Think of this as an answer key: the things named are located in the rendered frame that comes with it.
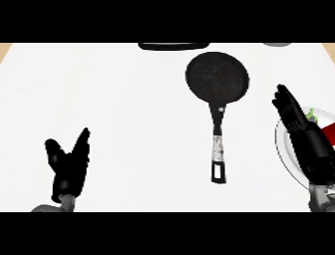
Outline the black frying pan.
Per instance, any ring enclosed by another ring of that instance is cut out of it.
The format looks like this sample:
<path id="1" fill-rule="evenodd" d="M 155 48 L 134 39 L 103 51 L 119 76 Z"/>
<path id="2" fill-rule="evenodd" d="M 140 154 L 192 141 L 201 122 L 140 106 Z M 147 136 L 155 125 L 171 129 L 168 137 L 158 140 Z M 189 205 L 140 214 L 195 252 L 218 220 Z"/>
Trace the black frying pan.
<path id="1" fill-rule="evenodd" d="M 224 184 L 221 121 L 226 105 L 245 96 L 249 86 L 248 72 L 229 54 L 205 52 L 189 61 L 184 80 L 189 90 L 208 104 L 212 122 L 211 182 Z"/>

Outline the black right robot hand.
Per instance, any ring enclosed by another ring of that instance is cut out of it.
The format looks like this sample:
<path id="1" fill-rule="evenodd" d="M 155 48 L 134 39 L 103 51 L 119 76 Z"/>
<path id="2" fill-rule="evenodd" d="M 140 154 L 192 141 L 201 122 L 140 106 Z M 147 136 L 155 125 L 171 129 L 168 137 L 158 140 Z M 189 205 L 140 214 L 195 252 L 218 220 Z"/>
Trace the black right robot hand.
<path id="1" fill-rule="evenodd" d="M 312 122 L 283 85 L 276 86 L 272 103 L 289 134 L 300 169 L 315 185 L 335 185 L 335 149 L 319 125 Z"/>

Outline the black flat tray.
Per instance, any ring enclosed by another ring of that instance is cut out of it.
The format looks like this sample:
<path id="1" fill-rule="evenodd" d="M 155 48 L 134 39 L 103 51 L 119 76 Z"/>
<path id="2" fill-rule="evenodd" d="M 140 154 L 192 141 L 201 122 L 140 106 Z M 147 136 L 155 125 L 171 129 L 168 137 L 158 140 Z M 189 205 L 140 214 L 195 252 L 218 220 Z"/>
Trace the black flat tray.
<path id="1" fill-rule="evenodd" d="M 204 49 L 210 43 L 139 43 L 139 47 L 149 51 L 186 51 Z"/>

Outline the eggplant with green stem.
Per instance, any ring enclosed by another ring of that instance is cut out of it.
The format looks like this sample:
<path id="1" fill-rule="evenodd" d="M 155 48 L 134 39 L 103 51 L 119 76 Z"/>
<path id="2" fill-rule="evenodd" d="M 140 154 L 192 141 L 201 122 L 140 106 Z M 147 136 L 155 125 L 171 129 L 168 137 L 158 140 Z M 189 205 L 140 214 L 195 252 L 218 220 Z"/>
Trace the eggplant with green stem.
<path id="1" fill-rule="evenodd" d="M 306 114 L 306 118 L 310 122 L 317 124 L 317 117 L 315 116 L 315 109 L 309 110 L 309 113 Z"/>

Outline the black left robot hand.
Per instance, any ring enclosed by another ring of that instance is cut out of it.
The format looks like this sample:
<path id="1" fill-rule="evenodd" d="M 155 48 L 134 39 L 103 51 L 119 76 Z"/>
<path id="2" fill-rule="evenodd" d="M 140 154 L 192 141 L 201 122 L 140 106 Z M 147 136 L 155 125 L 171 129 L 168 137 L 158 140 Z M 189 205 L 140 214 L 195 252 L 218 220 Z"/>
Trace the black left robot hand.
<path id="1" fill-rule="evenodd" d="M 90 134 L 84 128 L 71 152 L 63 151 L 51 138 L 45 140 L 48 165 L 54 171 L 51 200 L 56 203 L 62 202 L 62 195 L 81 195 L 90 163 Z"/>

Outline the white plate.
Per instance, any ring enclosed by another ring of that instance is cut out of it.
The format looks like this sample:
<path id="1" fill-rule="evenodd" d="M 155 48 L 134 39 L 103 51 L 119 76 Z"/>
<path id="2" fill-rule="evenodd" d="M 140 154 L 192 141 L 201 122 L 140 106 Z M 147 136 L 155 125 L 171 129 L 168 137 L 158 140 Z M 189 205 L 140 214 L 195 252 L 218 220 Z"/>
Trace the white plate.
<path id="1" fill-rule="evenodd" d="M 335 115 L 331 112 L 326 112 L 320 109 L 309 108 L 309 107 L 304 107 L 303 111 L 306 114 L 309 113 L 313 114 L 313 116 L 317 119 L 317 125 L 322 128 L 325 128 L 332 123 L 335 123 Z M 286 132 L 282 121 L 278 121 L 276 127 L 275 127 L 275 148 L 276 148 L 282 165 L 286 171 L 289 172 L 289 175 L 292 176 L 298 184 L 304 188 L 309 188 L 309 180 L 300 169 L 300 165 L 298 165 L 298 161 L 297 161 L 295 153 L 294 153 L 294 148 L 291 144 L 289 134 Z"/>

